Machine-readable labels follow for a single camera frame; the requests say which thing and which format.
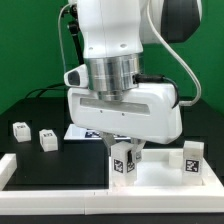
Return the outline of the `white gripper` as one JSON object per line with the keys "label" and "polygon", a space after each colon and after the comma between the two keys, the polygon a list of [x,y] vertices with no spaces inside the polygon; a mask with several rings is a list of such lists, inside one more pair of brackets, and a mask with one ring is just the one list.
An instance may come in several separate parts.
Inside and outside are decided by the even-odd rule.
{"label": "white gripper", "polygon": [[132,138],[128,161],[138,163],[146,141],[168,144],[182,132],[180,107],[172,84],[140,83],[125,91],[122,101],[103,101],[87,87],[86,65],[67,71],[64,82],[69,87],[72,122],[80,128],[101,131],[108,154],[116,144],[113,134]]}

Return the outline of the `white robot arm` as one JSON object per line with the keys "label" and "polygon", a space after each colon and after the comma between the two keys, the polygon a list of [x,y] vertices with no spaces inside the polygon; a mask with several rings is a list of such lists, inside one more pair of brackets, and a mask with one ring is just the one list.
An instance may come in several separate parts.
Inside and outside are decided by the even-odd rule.
{"label": "white robot arm", "polygon": [[[141,160],[147,141],[167,144],[182,132],[180,108],[194,105],[201,85],[170,47],[200,26],[201,0],[77,0],[84,63],[64,74],[73,123],[100,132],[108,148],[115,135],[132,139],[127,159]],[[183,66],[196,96],[181,101],[175,83],[142,70],[145,44],[162,44]]]}

